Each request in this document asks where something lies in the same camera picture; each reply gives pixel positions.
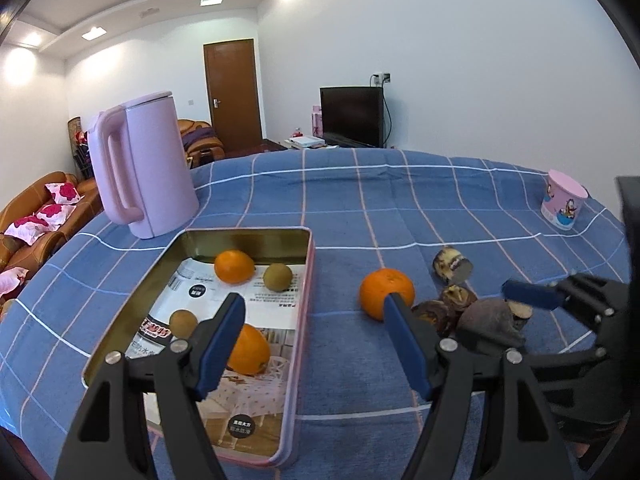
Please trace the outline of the large purple round beet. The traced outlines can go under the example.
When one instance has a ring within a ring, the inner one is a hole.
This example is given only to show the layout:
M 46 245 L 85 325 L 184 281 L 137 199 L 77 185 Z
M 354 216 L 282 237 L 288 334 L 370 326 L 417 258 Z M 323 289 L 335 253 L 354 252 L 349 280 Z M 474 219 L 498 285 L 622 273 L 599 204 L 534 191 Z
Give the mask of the large purple round beet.
M 506 300 L 481 299 L 460 316 L 456 337 L 466 348 L 485 354 L 499 354 L 506 349 L 524 347 L 524 336 L 514 328 Z

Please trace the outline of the orange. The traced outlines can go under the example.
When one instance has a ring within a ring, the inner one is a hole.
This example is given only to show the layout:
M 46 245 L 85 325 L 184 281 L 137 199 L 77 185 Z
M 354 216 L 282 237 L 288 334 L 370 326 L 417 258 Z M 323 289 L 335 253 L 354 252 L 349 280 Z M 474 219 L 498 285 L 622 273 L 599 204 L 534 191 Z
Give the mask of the orange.
M 255 263 L 249 255 L 237 249 L 229 249 L 216 255 L 214 260 L 216 277 L 230 285 L 249 281 L 255 273 Z
M 270 356 L 270 347 L 264 335 L 254 326 L 244 324 L 229 356 L 227 367 L 241 375 L 259 375 L 267 369 Z

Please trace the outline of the small brown kiwi fruit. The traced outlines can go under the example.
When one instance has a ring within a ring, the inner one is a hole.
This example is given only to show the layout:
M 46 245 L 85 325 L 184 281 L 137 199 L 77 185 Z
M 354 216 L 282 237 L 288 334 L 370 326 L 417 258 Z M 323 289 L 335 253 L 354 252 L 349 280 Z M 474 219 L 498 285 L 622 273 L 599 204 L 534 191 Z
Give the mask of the small brown kiwi fruit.
M 271 263 L 265 270 L 262 280 L 265 288 L 272 292 L 285 292 L 293 281 L 292 269 L 284 263 Z

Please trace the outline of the small yam piece middle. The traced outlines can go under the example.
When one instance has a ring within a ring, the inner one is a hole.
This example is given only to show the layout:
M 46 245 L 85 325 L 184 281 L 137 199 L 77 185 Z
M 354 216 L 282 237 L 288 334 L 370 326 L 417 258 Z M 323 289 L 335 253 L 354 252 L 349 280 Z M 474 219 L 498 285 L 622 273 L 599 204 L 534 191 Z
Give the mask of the small yam piece middle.
M 466 287 L 451 284 L 442 290 L 439 299 L 454 312 L 462 313 L 471 304 L 474 304 L 477 296 Z

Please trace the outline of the pink cartoon mug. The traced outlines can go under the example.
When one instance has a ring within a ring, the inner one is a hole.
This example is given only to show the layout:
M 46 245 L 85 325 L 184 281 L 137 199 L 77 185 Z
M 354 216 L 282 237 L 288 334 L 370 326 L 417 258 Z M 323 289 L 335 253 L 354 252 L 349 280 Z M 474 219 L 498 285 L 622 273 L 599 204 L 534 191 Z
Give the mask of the pink cartoon mug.
M 588 192 L 579 182 L 559 170 L 550 169 L 540 212 L 552 226 L 569 231 L 587 198 Z

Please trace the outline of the orange mandarin at back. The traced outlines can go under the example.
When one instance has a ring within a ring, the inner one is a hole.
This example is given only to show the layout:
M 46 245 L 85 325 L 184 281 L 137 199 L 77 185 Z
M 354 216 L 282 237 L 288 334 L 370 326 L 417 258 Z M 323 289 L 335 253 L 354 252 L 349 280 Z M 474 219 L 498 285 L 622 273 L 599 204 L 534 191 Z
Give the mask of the orange mandarin at back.
M 359 303 L 366 315 L 375 321 L 384 320 L 384 301 L 390 294 L 398 294 L 407 307 L 413 305 L 416 290 L 405 273 L 384 268 L 367 275 L 360 284 Z

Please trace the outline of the blue checked tablecloth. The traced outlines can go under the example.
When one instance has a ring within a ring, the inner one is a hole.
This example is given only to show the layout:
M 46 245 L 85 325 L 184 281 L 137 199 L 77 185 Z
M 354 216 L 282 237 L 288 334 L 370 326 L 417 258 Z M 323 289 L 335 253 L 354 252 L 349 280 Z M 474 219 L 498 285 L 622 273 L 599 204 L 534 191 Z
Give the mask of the blue checked tablecloth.
M 627 281 L 623 225 L 590 200 L 568 232 L 542 218 L 544 174 L 505 162 L 399 150 L 283 151 L 194 170 L 194 229 L 304 226 L 314 237 L 295 462 L 228 465 L 232 479 L 397 479 L 428 408 L 409 388 L 382 324 L 358 290 L 370 272 L 404 272 L 435 297 L 442 246 L 473 265 L 472 291 L 509 278 L 549 283 L 572 272 Z M 168 246 L 97 216 L 26 285 L 1 324 L 1 422 L 47 472 L 85 389 L 90 354 Z

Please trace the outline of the brown leather sofa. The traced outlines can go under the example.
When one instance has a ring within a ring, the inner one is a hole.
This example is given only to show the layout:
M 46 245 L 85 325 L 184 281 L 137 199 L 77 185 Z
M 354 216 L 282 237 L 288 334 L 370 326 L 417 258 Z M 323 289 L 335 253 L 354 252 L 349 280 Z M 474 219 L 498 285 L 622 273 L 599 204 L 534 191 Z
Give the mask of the brown leather sofa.
M 186 154 L 186 164 L 196 168 L 217 160 L 225 159 L 224 144 L 208 122 L 179 119 L 178 128 Z
M 33 275 L 102 210 L 96 181 L 55 171 L 25 188 L 1 211 L 1 269 Z

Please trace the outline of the black television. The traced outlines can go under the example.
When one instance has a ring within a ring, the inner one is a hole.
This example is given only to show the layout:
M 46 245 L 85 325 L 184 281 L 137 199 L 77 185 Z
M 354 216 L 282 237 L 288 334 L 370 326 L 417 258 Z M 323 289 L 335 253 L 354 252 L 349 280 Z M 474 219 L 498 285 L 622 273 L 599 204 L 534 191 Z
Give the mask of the black television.
M 323 137 L 346 148 L 382 148 L 384 100 L 380 87 L 321 87 Z

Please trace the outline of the tv stand with clutter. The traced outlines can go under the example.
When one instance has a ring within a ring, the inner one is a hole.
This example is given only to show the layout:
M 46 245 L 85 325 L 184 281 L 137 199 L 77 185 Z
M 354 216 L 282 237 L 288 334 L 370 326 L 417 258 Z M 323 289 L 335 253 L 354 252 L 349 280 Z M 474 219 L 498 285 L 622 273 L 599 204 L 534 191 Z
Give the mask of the tv stand with clutter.
M 336 148 L 336 145 L 330 145 L 326 140 L 318 138 L 318 136 L 305 136 L 299 131 L 294 131 L 288 138 L 281 140 L 279 144 L 288 150 L 299 151 Z

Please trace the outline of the pink electric kettle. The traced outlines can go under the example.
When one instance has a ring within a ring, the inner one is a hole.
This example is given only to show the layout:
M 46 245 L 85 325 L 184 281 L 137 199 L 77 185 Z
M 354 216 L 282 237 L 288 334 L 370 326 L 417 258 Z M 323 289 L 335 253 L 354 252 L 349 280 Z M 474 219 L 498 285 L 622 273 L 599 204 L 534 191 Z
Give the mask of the pink electric kettle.
M 175 231 L 198 212 L 169 91 L 104 110 L 88 134 L 88 144 L 111 222 L 148 240 Z

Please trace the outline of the pink box beside television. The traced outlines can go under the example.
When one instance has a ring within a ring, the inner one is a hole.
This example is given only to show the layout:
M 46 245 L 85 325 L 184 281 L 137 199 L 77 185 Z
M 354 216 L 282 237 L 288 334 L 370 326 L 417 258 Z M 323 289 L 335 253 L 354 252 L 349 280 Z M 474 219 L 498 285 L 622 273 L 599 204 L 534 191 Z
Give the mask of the pink box beside television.
M 322 109 L 320 105 L 314 105 L 311 109 L 311 133 L 313 136 L 322 138 Z

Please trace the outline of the brown leather sofa far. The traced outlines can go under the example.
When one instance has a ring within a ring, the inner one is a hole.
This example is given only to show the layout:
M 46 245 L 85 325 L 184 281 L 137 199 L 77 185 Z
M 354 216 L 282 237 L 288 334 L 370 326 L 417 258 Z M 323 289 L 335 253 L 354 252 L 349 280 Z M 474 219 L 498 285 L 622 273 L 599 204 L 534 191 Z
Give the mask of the brown leather sofa far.
M 225 159 L 224 144 L 208 122 L 179 119 L 178 128 L 186 154 L 186 164 L 196 168 L 217 160 Z

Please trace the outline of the brown wooden door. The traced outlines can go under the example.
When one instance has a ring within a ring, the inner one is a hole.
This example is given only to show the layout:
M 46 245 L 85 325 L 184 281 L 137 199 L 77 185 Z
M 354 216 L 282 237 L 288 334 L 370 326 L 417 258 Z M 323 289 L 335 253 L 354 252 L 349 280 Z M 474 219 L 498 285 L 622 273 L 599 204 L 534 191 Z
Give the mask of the brown wooden door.
M 227 152 L 262 143 L 257 68 L 253 39 L 204 44 L 210 118 Z

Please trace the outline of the wall socket with plug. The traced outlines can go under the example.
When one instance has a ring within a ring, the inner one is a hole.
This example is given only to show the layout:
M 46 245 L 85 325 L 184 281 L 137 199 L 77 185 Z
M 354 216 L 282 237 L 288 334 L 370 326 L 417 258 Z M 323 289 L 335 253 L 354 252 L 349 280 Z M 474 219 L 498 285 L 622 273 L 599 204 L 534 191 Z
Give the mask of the wall socket with plug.
M 370 78 L 370 83 L 374 86 L 384 86 L 390 82 L 390 73 L 375 73 Z

